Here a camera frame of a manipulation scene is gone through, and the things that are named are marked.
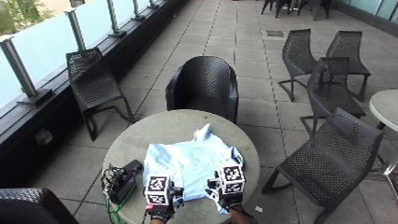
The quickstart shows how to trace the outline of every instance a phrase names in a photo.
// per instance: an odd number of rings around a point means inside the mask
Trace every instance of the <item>black device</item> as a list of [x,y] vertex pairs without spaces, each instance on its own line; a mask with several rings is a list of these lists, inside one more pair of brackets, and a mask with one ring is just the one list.
[[142,164],[137,160],[133,160],[122,168],[109,165],[102,176],[102,187],[110,202],[114,204],[121,204],[133,188],[135,188],[135,175],[141,170]]

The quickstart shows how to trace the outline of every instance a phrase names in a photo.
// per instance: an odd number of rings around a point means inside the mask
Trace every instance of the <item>black chair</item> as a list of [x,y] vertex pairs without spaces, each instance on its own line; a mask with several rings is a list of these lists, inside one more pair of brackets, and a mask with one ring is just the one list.
[[[291,79],[279,81],[276,84],[287,92],[291,101],[294,100],[294,82],[306,88],[306,85],[295,77],[310,74],[315,66],[310,49],[310,36],[311,29],[291,30],[282,50],[282,59]],[[283,83],[290,83],[290,90],[282,85]]]
[[236,123],[236,75],[218,57],[198,56],[179,67],[165,89],[166,109],[195,109]]
[[262,7],[262,10],[260,10],[260,15],[263,15],[263,10],[264,10],[264,8],[268,4],[270,4],[270,10],[272,10],[274,1],[275,1],[275,14],[274,14],[274,17],[276,18],[278,13],[279,13],[282,7],[284,6],[284,4],[287,4],[287,15],[290,15],[291,0],[264,0],[263,7]]
[[366,84],[369,76],[369,71],[360,62],[359,48],[360,48],[360,31],[338,31],[328,46],[326,57],[350,57],[350,65],[347,75],[362,75],[363,82],[358,94],[351,92],[351,95],[363,102]]
[[[310,136],[315,132],[316,120],[326,118],[336,107],[356,118],[366,116],[347,89],[348,60],[348,58],[320,58],[312,69],[307,86],[312,116],[299,118]],[[306,119],[312,119],[312,130]]]
[[[90,140],[97,137],[97,125],[91,115],[114,108],[121,117],[130,123],[134,117],[123,93],[117,86],[110,69],[98,48],[66,54],[66,68],[70,87],[83,116]],[[105,103],[123,99],[127,117],[114,105],[102,107]]]
[[312,20],[315,21],[315,16],[318,14],[318,10],[320,7],[324,8],[326,12],[326,19],[328,18],[328,12],[331,9],[331,0],[302,0],[299,3],[296,16],[299,15],[300,9],[303,6],[310,5],[311,11],[312,11]]
[[78,224],[49,189],[0,189],[0,223]]
[[[324,208],[314,221],[323,223],[369,172],[381,136],[381,131],[338,108],[314,137],[275,167],[260,192],[292,184]],[[272,187],[278,173],[290,183]]]

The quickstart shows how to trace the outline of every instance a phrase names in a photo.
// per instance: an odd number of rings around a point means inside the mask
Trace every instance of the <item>table top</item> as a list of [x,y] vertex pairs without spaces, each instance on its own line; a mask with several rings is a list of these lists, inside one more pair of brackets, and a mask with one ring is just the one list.
[[[234,146],[243,157],[246,184],[242,203],[246,204],[255,191],[259,177],[255,146],[246,133],[232,122],[202,111],[166,111],[135,122],[113,142],[103,159],[103,169],[109,163],[115,167],[123,167],[130,161],[138,160],[143,164],[149,144],[174,144],[190,141],[194,137],[194,131],[199,130],[207,123],[210,123],[211,133],[222,139],[228,147]],[[127,223],[141,224],[146,206],[146,200],[142,196],[142,172],[137,175],[137,183],[137,188],[118,214]],[[174,218],[167,223],[226,223],[228,218],[230,215],[218,213],[212,200],[200,198],[184,202],[184,206],[179,208]]]
[[398,90],[376,92],[369,98],[369,111],[398,132]]

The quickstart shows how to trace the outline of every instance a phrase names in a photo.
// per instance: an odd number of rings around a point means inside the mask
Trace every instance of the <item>chair backrest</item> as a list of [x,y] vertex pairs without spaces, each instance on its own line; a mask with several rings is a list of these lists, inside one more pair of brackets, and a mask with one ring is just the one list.
[[66,68],[79,107],[90,108],[111,99],[111,94],[114,97],[119,95],[121,90],[98,48],[67,53]]
[[383,132],[336,108],[315,132],[311,161],[318,169],[310,176],[322,190],[312,197],[323,207],[339,204],[369,172]]
[[211,97],[226,103],[230,75],[228,65],[220,58],[194,57],[180,68],[175,94],[186,94],[184,98]]
[[323,87],[330,85],[347,86],[347,71],[350,58],[322,57],[312,69],[312,75],[308,81],[308,94],[314,94]]
[[0,189],[0,208],[0,223],[78,223],[49,189]]
[[328,46],[326,57],[350,57],[350,62],[360,62],[360,31],[338,31]]
[[288,32],[282,50],[282,59],[286,65],[292,64],[298,68],[307,66],[302,63],[304,63],[308,59],[312,59],[310,37],[311,29],[291,30]]

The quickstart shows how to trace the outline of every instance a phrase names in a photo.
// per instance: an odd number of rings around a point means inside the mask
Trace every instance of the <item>tiled floor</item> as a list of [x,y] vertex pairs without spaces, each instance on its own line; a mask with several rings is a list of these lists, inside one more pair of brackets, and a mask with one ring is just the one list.
[[[276,85],[278,80],[288,77],[280,61],[286,34],[292,29],[311,28],[311,50],[318,58],[324,55],[338,30],[363,31],[360,56],[371,77],[360,106],[368,114],[363,120],[373,126],[377,121],[368,111],[369,97],[377,91],[398,88],[398,39],[335,10],[328,20],[319,11],[318,20],[312,21],[307,8],[299,17],[282,11],[275,19],[268,9],[259,15],[262,4],[263,1],[252,0],[190,0],[119,85],[137,119],[142,119],[165,110],[165,85],[183,62],[196,55],[220,57],[236,71],[236,124],[255,143],[260,162],[258,187],[247,211],[258,223],[306,224],[312,223],[320,209],[296,189],[259,194],[274,167],[308,138],[298,119],[311,114],[306,91],[296,86],[291,103]],[[284,37],[267,37],[266,30],[283,31]],[[350,78],[355,91],[359,80]],[[51,189],[81,223],[99,224],[109,221],[98,174],[106,150],[127,123],[111,112],[98,114],[95,120],[98,139],[89,140],[85,126],[78,123],[30,185]],[[380,155],[389,159],[396,152],[398,134],[385,129]],[[383,178],[373,178],[362,182],[327,223],[387,224],[396,220],[398,207],[388,184]]]

